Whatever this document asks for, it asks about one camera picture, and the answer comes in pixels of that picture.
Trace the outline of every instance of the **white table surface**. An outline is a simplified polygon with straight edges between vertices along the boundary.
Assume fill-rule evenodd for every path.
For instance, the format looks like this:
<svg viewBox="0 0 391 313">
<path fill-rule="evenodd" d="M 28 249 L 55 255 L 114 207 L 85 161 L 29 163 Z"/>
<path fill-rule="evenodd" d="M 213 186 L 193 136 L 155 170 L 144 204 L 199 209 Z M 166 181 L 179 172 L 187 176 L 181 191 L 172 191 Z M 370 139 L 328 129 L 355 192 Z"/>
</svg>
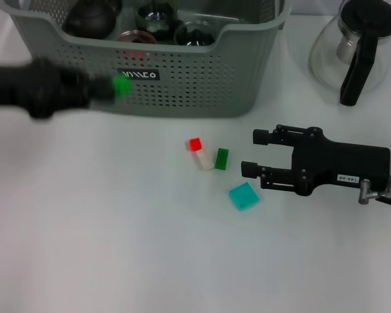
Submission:
<svg viewBox="0 0 391 313">
<path fill-rule="evenodd" d="M 358 191 L 261 190 L 238 212 L 240 161 L 289 168 L 291 150 L 252 130 L 319 126 L 331 139 L 391 146 L 391 72 L 354 108 L 307 71 L 328 18 L 291 16 L 255 108 L 237 119 L 78 112 L 32 122 L 0 110 L 0 312 L 391 313 L 391 207 Z M 0 12 L 0 62 L 29 59 Z M 230 149 L 199 171 L 184 143 Z"/>
</svg>

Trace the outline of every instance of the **green tip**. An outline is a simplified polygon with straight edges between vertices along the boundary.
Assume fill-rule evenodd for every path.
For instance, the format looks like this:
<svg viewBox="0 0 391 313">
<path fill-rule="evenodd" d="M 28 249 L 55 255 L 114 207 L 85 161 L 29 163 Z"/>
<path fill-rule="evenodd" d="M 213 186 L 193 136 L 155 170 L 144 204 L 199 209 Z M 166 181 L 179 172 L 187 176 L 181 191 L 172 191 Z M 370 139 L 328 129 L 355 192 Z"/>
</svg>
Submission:
<svg viewBox="0 0 391 313">
<path fill-rule="evenodd" d="M 118 75 L 111 81 L 115 89 L 116 98 L 123 98 L 133 93 L 132 82 L 123 74 Z"/>
</svg>

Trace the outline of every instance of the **gray plastic basket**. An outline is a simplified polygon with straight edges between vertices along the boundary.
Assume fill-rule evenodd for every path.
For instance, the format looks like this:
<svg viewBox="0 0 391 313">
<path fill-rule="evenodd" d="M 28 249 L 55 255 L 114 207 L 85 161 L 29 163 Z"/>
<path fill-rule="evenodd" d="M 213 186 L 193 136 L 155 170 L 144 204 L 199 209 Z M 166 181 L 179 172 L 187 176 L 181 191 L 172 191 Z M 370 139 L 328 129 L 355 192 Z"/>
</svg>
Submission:
<svg viewBox="0 0 391 313">
<path fill-rule="evenodd" d="M 91 75 L 138 71 L 134 93 L 93 109 L 170 117 L 234 117 L 255 103 L 278 28 L 291 0 L 179 0 L 179 18 L 202 19 L 218 29 L 207 47 L 131 44 L 72 37 L 61 26 L 76 0 L 0 0 L 32 55 Z M 113 38 L 134 29 L 132 0 L 124 0 Z"/>
</svg>

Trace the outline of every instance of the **glass teapot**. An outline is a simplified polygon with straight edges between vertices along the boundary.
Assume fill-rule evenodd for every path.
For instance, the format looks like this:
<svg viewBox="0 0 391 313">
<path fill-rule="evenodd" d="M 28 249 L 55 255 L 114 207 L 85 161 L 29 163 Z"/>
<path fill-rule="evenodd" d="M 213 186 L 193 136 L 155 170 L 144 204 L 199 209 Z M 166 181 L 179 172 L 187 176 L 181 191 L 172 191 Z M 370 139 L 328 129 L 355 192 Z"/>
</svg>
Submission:
<svg viewBox="0 0 391 313">
<path fill-rule="evenodd" d="M 317 37 L 309 68 L 340 103 L 354 106 L 361 92 L 385 77 L 391 62 L 391 5 L 383 0 L 345 0 Z"/>
</svg>

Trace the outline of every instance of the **green block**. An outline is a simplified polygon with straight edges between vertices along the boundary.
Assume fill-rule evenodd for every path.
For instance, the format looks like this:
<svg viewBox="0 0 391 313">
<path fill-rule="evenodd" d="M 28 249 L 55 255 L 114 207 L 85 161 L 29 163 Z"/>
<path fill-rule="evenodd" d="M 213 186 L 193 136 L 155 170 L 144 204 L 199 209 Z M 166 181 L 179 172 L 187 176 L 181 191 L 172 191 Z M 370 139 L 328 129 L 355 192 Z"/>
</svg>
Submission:
<svg viewBox="0 0 391 313">
<path fill-rule="evenodd" d="M 116 99 L 123 98 L 133 93 L 132 82 L 124 75 L 118 75 L 111 81 L 115 90 Z"/>
<path fill-rule="evenodd" d="M 217 152 L 216 165 L 217 170 L 226 171 L 227 158 L 229 156 L 229 150 L 219 148 Z"/>
</svg>

